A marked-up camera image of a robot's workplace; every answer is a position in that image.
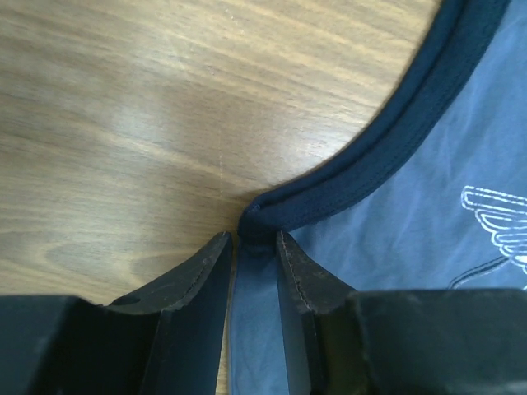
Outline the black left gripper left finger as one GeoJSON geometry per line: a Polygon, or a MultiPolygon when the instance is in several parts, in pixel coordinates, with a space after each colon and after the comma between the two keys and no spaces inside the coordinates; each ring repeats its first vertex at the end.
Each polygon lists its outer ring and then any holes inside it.
{"type": "Polygon", "coordinates": [[[156,323],[142,394],[216,392],[231,255],[231,234],[218,233],[191,258],[110,304],[156,323]]]}

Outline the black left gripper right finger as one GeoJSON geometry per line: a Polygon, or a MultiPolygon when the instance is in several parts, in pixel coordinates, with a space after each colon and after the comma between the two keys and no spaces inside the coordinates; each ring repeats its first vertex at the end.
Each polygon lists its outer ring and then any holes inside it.
{"type": "Polygon", "coordinates": [[[349,285],[277,234],[278,293],[290,394],[357,394],[355,323],[349,285]]]}

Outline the blue printed tank top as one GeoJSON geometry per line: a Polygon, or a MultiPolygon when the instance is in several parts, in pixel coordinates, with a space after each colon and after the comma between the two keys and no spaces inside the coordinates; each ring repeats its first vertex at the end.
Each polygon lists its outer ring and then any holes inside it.
{"type": "Polygon", "coordinates": [[[238,225],[230,390],[285,394],[277,232],[358,290],[526,287],[526,4],[444,1],[385,107],[238,225]]]}

